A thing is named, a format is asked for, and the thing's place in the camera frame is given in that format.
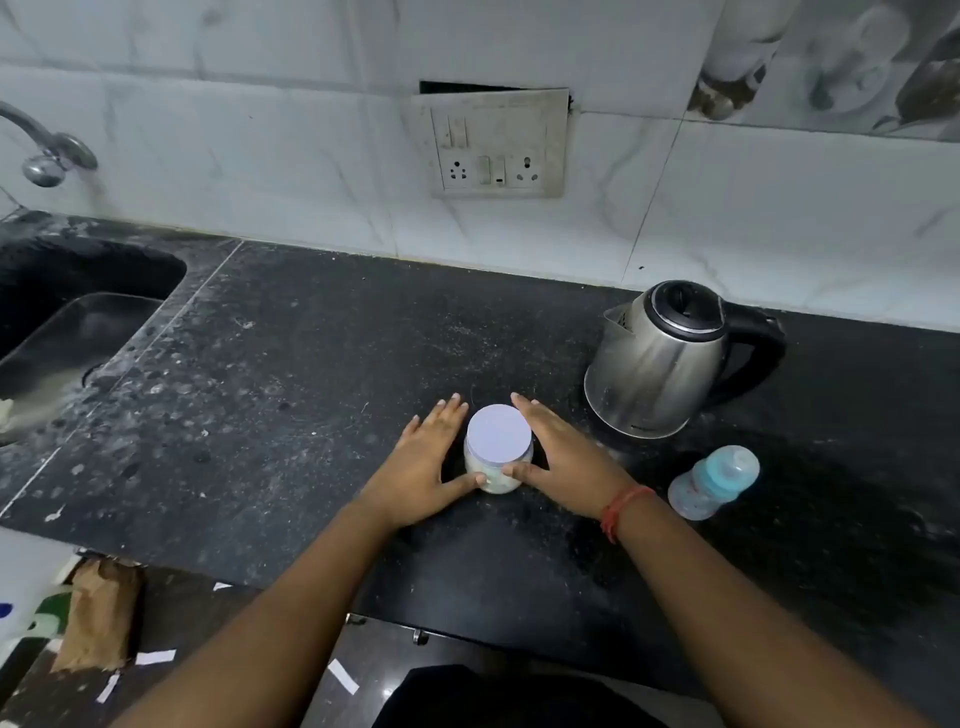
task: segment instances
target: electric kettle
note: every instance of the electric kettle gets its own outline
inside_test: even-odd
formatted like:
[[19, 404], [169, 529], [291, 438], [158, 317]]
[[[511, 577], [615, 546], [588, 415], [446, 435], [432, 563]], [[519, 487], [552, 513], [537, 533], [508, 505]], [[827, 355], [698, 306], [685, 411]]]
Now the electric kettle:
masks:
[[[632, 437], [674, 434], [702, 407], [756, 387], [786, 353], [777, 319], [689, 280], [658, 283], [604, 319], [584, 391], [604, 423]], [[734, 344], [753, 350], [721, 376]]]

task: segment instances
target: hand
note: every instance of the hand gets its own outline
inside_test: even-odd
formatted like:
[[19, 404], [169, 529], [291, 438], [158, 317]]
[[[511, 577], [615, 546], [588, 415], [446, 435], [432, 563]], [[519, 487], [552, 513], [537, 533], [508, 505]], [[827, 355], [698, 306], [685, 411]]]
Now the hand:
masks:
[[603, 509], [636, 482], [598, 445], [538, 401], [514, 392], [514, 407], [540, 439], [550, 470], [530, 463], [508, 463], [503, 472], [543, 491], [580, 516], [600, 520]]
[[467, 416], [460, 395], [440, 400], [423, 423], [414, 419], [403, 428], [394, 451], [373, 474], [357, 500], [386, 519], [391, 528], [422, 521], [445, 509], [486, 482], [480, 473], [467, 473], [440, 482], [440, 466]]

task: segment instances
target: red thread bracelet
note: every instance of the red thread bracelet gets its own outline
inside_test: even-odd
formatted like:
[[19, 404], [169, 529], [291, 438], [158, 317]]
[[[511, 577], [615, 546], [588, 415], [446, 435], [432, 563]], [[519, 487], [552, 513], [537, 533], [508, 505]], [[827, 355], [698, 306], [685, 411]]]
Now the red thread bracelet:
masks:
[[635, 485], [621, 492], [619, 496], [611, 500], [610, 504], [603, 509], [600, 514], [600, 528], [607, 534], [607, 538], [610, 539], [611, 544], [616, 543], [616, 536], [613, 532], [620, 523], [620, 511], [623, 510], [624, 506], [637, 496], [653, 492], [653, 488], [647, 488], [645, 485]]

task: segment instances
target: sink basin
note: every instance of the sink basin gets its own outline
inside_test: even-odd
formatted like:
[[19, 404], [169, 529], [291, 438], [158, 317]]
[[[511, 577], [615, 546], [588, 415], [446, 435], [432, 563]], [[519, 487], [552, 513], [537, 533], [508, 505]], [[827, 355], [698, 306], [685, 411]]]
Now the sink basin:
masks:
[[173, 255], [123, 243], [0, 244], [0, 446], [54, 420], [185, 273]]

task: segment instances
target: black granite countertop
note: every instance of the black granite countertop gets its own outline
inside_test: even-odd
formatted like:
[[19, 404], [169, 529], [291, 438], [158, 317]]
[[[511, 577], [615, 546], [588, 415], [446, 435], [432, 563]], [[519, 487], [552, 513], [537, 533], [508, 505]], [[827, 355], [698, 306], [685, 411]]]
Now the black granite countertop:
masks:
[[[21, 234], [34, 232], [0, 227], [0, 240]], [[0, 450], [0, 524], [265, 586], [412, 414], [453, 391], [476, 409], [517, 390], [661, 494], [712, 449], [751, 448], [760, 480], [701, 533], [893, 690], [960, 725], [960, 336], [782, 313], [790, 350], [770, 379], [672, 438], [623, 443], [597, 427], [580, 383], [600, 312], [629, 291], [151, 234], [138, 242], [183, 256], [187, 279], [68, 426]], [[354, 608], [703, 694], [622, 551], [531, 489], [477, 493], [401, 532]]]

